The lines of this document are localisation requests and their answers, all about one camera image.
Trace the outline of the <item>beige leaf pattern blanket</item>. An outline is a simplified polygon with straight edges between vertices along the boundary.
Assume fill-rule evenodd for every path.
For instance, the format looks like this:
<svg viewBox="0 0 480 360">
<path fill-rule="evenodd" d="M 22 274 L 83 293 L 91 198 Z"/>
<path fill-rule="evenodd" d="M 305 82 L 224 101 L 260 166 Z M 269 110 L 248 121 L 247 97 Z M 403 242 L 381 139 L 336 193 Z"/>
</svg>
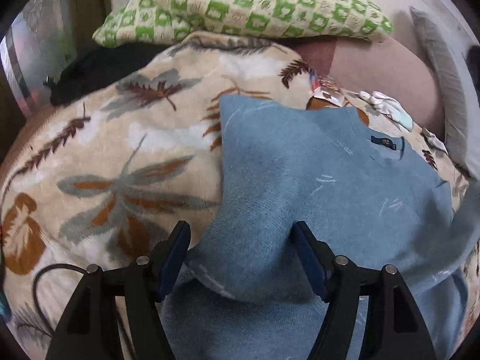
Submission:
<svg viewBox="0 0 480 360">
<path fill-rule="evenodd" d="M 1 251 L 6 324 L 30 359 L 43 359 L 50 329 L 79 282 L 68 271 L 35 275 L 52 263 L 123 267 L 187 221 L 191 249 L 216 218 L 223 197 L 220 101 L 241 95 L 300 111 L 357 110 L 362 122 L 411 147 L 447 181 L 458 210 L 472 180 L 355 92 L 337 107 L 313 95 L 316 70 L 289 47 L 258 38 L 195 33 L 144 68 L 55 110 L 1 172 Z M 473 264 L 458 341 L 472 320 Z"/>
</svg>

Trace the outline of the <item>black fuzzy garment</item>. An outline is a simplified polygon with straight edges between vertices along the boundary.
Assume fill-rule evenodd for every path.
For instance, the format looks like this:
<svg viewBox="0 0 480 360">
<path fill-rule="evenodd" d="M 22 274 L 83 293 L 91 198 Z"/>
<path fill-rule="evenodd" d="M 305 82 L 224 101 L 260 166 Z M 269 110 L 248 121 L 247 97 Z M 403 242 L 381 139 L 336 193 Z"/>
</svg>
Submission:
<svg viewBox="0 0 480 360">
<path fill-rule="evenodd" d="M 166 46 L 129 43 L 116 48 L 99 46 L 70 63 L 55 79 L 48 76 L 43 86 L 49 89 L 53 107 L 68 105 L 87 94 L 144 68 Z"/>
</svg>

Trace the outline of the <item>grey folded cloth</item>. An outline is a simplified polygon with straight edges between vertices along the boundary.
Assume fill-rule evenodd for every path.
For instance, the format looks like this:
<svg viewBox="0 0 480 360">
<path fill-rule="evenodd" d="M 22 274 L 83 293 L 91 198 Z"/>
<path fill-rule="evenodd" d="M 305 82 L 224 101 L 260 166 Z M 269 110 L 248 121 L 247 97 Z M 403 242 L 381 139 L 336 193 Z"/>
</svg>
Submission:
<svg viewBox="0 0 480 360">
<path fill-rule="evenodd" d="M 439 84 L 445 115 L 444 143 L 451 160 L 479 178 L 478 95 L 462 55 L 447 43 L 424 11 L 410 8 L 417 40 L 425 49 Z"/>
</svg>

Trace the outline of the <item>green checkered pillow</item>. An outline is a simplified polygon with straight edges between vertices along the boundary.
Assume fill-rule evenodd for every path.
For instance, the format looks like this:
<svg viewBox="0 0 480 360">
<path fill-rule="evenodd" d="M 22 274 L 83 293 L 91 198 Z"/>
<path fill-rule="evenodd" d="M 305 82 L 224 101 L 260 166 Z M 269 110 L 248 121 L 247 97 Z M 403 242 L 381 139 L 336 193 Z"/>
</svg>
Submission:
<svg viewBox="0 0 480 360">
<path fill-rule="evenodd" d="M 341 36 L 383 41 L 393 26 L 368 0 L 129 0 L 92 38 L 103 47 L 135 41 L 174 45 L 196 31 L 258 38 Z"/>
</svg>

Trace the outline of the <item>pink bed sheet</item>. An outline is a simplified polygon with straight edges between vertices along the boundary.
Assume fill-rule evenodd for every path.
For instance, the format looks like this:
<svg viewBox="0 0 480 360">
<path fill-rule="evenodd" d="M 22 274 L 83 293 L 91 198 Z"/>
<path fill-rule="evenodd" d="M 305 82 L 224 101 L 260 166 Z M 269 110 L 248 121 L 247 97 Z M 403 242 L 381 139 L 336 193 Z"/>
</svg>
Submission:
<svg viewBox="0 0 480 360">
<path fill-rule="evenodd" d="M 444 108 L 432 69 L 408 48 L 389 37 L 367 42 L 348 37 L 286 39 L 318 75 L 333 78 L 351 91 L 382 92 L 400 102 L 413 121 L 441 137 Z"/>
</svg>

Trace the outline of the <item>white work glove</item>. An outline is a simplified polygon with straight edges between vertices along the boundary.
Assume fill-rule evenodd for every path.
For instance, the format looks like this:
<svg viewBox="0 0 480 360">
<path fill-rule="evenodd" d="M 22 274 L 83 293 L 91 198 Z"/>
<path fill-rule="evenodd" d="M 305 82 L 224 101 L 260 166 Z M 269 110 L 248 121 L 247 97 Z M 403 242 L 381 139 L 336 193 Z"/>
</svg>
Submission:
<svg viewBox="0 0 480 360">
<path fill-rule="evenodd" d="M 360 91 L 359 97 L 371 105 L 375 111 L 388 117 L 397 125 L 401 125 L 409 132 L 413 131 L 413 118 L 395 98 L 379 91 L 371 93 Z"/>
</svg>

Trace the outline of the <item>blue knit sweater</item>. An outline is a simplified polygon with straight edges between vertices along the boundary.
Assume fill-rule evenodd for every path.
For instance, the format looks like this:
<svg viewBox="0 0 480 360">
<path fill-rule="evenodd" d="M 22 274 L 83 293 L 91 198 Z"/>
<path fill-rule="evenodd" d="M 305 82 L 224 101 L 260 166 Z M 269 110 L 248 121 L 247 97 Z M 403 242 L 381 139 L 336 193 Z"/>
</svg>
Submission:
<svg viewBox="0 0 480 360">
<path fill-rule="evenodd" d="M 454 210 L 449 183 L 405 139 L 381 145 L 352 107 L 226 95 L 220 118 L 220 210 L 161 314 L 175 357 L 306 359 L 327 306 L 289 240 L 303 221 L 361 267 L 396 266 L 437 357 L 449 358 L 468 298 L 461 264 L 479 240 L 479 185 Z"/>
</svg>

